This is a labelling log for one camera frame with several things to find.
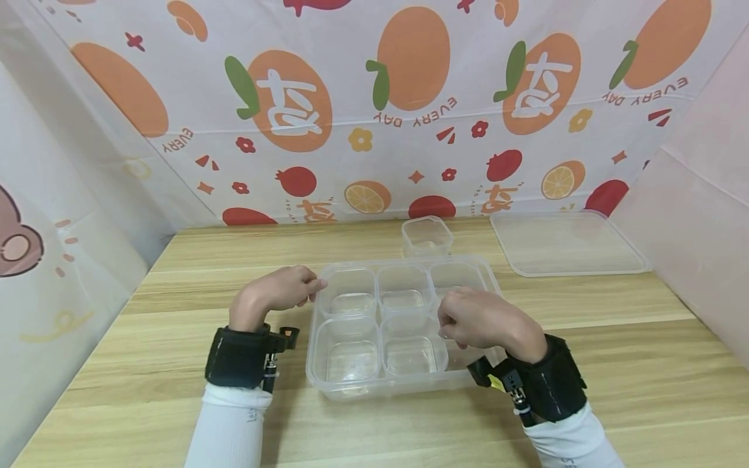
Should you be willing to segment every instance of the plastic container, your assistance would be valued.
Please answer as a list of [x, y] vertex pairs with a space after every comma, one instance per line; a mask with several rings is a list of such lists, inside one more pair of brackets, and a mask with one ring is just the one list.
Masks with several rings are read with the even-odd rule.
[[323, 276], [327, 288], [318, 294], [318, 305], [325, 318], [366, 315], [375, 318], [377, 279], [369, 268], [331, 270]]
[[403, 256], [439, 257], [450, 255], [452, 232], [442, 219], [425, 216], [403, 223]]
[[418, 264], [396, 264], [377, 272], [382, 318], [398, 312], [429, 312], [434, 291], [427, 269]]
[[312, 374], [325, 383], [355, 382], [380, 373], [377, 322], [370, 317], [326, 320], [316, 332]]
[[449, 259], [429, 267], [434, 294], [440, 302], [448, 291], [463, 286], [486, 291], [486, 283], [475, 264]]
[[447, 368], [447, 345], [440, 324], [419, 312], [396, 314], [382, 323], [385, 372], [392, 376], [442, 372]]
[[495, 213], [491, 226], [521, 276], [624, 275], [650, 263], [596, 211]]
[[[331, 314], [336, 297], [372, 291], [371, 282], [365, 280], [371, 276], [364, 272], [376, 279], [375, 312]], [[494, 364], [499, 362], [492, 358], [497, 355], [495, 350], [461, 350], [454, 341], [437, 334], [438, 285], [446, 291], [473, 286], [500, 293], [491, 268], [481, 257], [334, 264], [323, 268], [320, 276], [329, 282], [335, 279], [337, 286], [331, 289], [331, 282], [327, 295], [320, 295], [315, 302], [306, 373], [309, 382], [332, 400], [475, 386], [466, 366], [482, 355], [488, 355]]]

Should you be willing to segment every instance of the wooden table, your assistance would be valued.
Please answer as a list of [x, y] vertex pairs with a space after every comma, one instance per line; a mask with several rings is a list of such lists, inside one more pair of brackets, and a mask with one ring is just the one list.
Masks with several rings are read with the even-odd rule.
[[[568, 339], [628, 467], [749, 466], [749, 373], [655, 274], [523, 278], [509, 269], [486, 218], [448, 225], [455, 254], [483, 255], [506, 299]], [[181, 467], [210, 341], [234, 293], [287, 264], [319, 270], [398, 258], [400, 248], [395, 221], [179, 233], [14, 466]], [[264, 466], [537, 466], [499, 392], [326, 400], [304, 371], [309, 313], [306, 306], [269, 316], [303, 334], [279, 360]]]

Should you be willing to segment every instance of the black wrist brace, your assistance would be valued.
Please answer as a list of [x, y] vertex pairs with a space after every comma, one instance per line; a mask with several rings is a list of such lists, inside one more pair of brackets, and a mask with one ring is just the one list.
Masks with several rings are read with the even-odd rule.
[[552, 335], [546, 335], [546, 342], [549, 349], [541, 362], [529, 364], [509, 353], [507, 359], [520, 376], [531, 410], [546, 421], [558, 422], [583, 409], [588, 387], [567, 342]]
[[267, 323], [255, 333], [219, 328], [210, 346], [205, 380], [223, 387], [258, 387], [264, 378], [266, 356], [296, 345], [298, 329], [285, 327], [280, 331], [272, 333]]

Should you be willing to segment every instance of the white arm sleeve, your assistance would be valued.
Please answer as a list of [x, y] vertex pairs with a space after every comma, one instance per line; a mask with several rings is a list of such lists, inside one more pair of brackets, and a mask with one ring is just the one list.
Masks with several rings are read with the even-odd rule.
[[543, 468], [624, 468], [590, 404], [559, 422], [525, 428]]
[[185, 468], [257, 468], [263, 415], [273, 396], [260, 389], [205, 386]]

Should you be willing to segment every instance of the printed backdrop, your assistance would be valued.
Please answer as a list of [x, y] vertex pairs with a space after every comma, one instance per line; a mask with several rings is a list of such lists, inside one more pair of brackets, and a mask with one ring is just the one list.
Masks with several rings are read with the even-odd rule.
[[29, 1], [229, 225], [610, 214], [749, 17], [744, 0]]

